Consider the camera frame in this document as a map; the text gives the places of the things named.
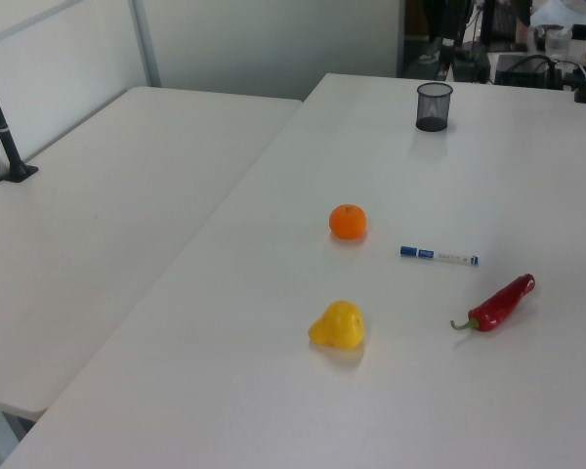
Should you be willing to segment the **dark robot gripper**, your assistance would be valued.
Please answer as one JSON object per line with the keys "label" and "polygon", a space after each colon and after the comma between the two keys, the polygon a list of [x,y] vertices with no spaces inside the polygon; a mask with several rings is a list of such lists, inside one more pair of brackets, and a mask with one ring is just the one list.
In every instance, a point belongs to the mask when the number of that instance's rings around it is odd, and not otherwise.
{"label": "dark robot gripper", "polygon": [[447,78],[453,62],[453,47],[462,43],[470,15],[468,0],[445,0],[440,27],[438,78]]}

